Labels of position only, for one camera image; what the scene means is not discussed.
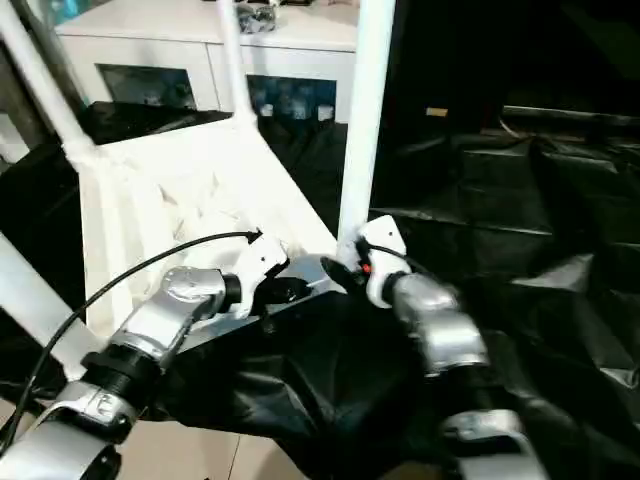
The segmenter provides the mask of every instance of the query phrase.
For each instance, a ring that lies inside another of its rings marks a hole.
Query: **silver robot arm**
[[[389,216],[368,223],[359,248],[367,264],[369,300],[393,308],[421,355],[438,402],[441,429],[466,480],[545,480],[547,474],[506,390],[496,380],[487,347],[453,290],[402,259],[368,248],[406,253]]]
[[[249,315],[265,275],[287,261],[279,243],[253,242],[231,274],[178,267],[111,337],[83,361],[86,373],[0,458],[0,480],[110,480],[120,470],[115,446],[124,442],[172,360],[193,330],[195,346],[222,333],[198,322],[238,321]]]

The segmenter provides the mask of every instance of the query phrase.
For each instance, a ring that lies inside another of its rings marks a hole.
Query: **floor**
[[[0,399],[0,424],[13,405]],[[26,418],[20,432],[33,421]],[[270,439],[197,428],[175,422],[136,425],[121,449],[118,480],[304,480],[289,457]],[[382,480],[436,480],[435,472],[405,464]]]

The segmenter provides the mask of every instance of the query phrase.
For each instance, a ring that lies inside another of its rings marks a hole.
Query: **black wire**
[[[409,257],[407,255],[403,255],[403,254],[401,254],[399,252],[396,252],[395,250],[392,250],[392,249],[387,248],[387,247],[382,247],[380,245],[372,245],[371,243],[367,243],[367,247],[370,250],[378,250],[379,252],[388,253],[389,255],[393,255],[394,257],[401,258],[402,260],[407,262],[410,266],[412,266],[414,268],[414,270],[416,270],[417,272],[422,273],[423,275],[432,276],[432,274],[429,272],[429,270],[427,270],[420,263],[418,263],[413,258],[411,258],[411,257]]]
[[[93,305],[98,299],[100,299],[105,293],[107,293],[109,290],[115,287],[118,283],[130,277],[134,273],[139,272],[140,270],[148,267],[149,265],[159,260],[162,260],[163,258],[169,257],[174,253],[181,252],[182,250],[186,250],[187,248],[193,247],[195,245],[200,245],[201,243],[211,242],[214,240],[221,240],[224,238],[234,238],[234,237],[248,238],[249,241],[252,242],[259,236],[260,236],[260,233],[256,233],[256,232],[231,232],[231,233],[219,233],[216,235],[209,235],[206,237],[198,238],[196,240],[191,240],[190,242],[186,242],[186,243],[183,243],[182,245],[178,245],[177,247],[173,247],[163,253],[156,255],[155,257],[151,257],[150,259],[145,260],[142,263],[139,263],[138,265],[131,268],[130,270],[127,270],[123,274],[117,276],[116,278],[111,280],[109,283],[107,283],[104,287],[102,287],[100,290],[98,290],[96,293],[94,293],[86,302],[84,302],[84,304],[80,308],[78,308],[75,312],[73,312],[62,323],[62,325],[60,325],[58,330],[56,330],[56,332],[53,334],[53,336],[49,340],[49,343],[47,343],[47,345],[42,350],[40,358],[38,358],[38,361],[36,362],[35,367],[33,367],[33,370],[31,371],[31,375],[29,376],[29,379],[25,384],[20,400],[16,405],[16,409],[11,417],[11,420],[10,420],[11,424],[7,429],[7,434],[4,441],[0,446],[0,454],[6,452],[6,450],[11,446],[11,444],[15,439],[16,432],[20,424],[20,420],[22,419],[22,416],[24,415],[24,412],[28,406],[28,402],[31,396],[31,391],[33,390],[33,387],[35,385],[36,378],[38,377],[38,375],[40,374],[40,371],[42,370],[46,361],[48,360],[49,354],[53,350],[53,347],[55,347],[58,340],[62,338],[62,336],[66,333],[66,331],[71,327],[71,325],[73,325],[73,323],[82,314],[84,314],[86,310],[91,305]]]

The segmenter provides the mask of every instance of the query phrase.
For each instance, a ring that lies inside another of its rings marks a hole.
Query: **white table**
[[[278,28],[243,35],[249,75],[336,82],[336,120],[348,122],[358,9],[281,7]],[[88,103],[112,101],[99,64],[185,70],[199,110],[232,111],[215,2],[112,0],[56,28]]]

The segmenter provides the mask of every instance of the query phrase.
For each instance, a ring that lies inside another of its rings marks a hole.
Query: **white shelf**
[[[243,35],[244,46],[355,52],[358,9],[349,5],[279,9],[273,32]],[[62,36],[95,36],[221,44],[216,2],[112,0],[56,27]]]

